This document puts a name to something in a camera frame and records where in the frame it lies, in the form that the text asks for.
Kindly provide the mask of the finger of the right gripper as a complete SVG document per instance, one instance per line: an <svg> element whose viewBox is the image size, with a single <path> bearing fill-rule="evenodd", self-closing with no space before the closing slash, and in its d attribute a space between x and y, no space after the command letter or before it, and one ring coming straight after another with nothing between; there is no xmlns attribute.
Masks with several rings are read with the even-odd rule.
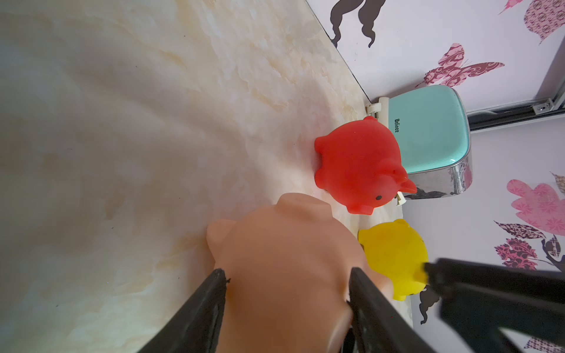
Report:
<svg viewBox="0 0 565 353"><path fill-rule="evenodd" d="M441 258L425 263L440 319L474 352L519 352L512 329L564 345L564 275Z"/></svg>

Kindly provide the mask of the red piggy bank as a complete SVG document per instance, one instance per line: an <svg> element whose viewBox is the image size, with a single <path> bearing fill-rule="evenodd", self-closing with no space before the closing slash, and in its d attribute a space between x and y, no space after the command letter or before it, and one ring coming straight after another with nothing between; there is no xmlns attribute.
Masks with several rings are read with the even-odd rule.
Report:
<svg viewBox="0 0 565 353"><path fill-rule="evenodd" d="M314 149L321 161L316 186L351 214L370 216L398 193L417 192L393 133L372 116L318 137Z"/></svg>

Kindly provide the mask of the peach piggy bank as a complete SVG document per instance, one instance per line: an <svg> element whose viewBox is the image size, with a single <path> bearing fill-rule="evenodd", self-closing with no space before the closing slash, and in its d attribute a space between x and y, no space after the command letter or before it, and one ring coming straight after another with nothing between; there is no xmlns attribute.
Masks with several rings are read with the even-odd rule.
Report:
<svg viewBox="0 0 565 353"><path fill-rule="evenodd" d="M331 206L309 195L283 194L239 221L217 220L206 239L228 280L219 352L337 352L353 320L351 270L362 269L385 298L394 293Z"/></svg>

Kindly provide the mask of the mint chrome toaster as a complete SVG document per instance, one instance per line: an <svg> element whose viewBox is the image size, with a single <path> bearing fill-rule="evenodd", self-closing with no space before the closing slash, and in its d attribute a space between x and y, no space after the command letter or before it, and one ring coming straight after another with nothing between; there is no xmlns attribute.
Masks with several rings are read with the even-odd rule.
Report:
<svg viewBox="0 0 565 353"><path fill-rule="evenodd" d="M458 93L444 85L417 88L366 106L396 138L403 167L415 183L404 199L454 197L472 185L468 118Z"/></svg>

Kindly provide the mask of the yellow piggy bank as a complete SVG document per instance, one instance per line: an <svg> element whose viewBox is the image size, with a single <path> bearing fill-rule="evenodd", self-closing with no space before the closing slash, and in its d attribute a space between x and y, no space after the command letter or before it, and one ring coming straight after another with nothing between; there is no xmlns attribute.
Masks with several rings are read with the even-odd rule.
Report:
<svg viewBox="0 0 565 353"><path fill-rule="evenodd" d="M428 284L424 270L428 250L419 233L404 219L378 224L358 232L370 268L388 277L393 299L403 302Z"/></svg>

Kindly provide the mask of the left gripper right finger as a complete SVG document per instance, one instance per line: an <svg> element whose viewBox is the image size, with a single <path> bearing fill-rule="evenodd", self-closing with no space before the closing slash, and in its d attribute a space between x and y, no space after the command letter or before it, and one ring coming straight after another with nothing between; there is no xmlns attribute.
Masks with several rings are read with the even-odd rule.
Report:
<svg viewBox="0 0 565 353"><path fill-rule="evenodd" d="M350 273L353 334L359 352L434 353L397 315L396 309L360 268Z"/></svg>

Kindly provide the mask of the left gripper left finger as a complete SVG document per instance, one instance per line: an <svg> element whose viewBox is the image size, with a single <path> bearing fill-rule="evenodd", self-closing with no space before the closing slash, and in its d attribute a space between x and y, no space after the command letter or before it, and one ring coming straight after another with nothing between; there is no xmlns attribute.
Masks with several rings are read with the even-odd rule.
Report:
<svg viewBox="0 0 565 353"><path fill-rule="evenodd" d="M215 269L139 353L214 353L225 312L227 278Z"/></svg>

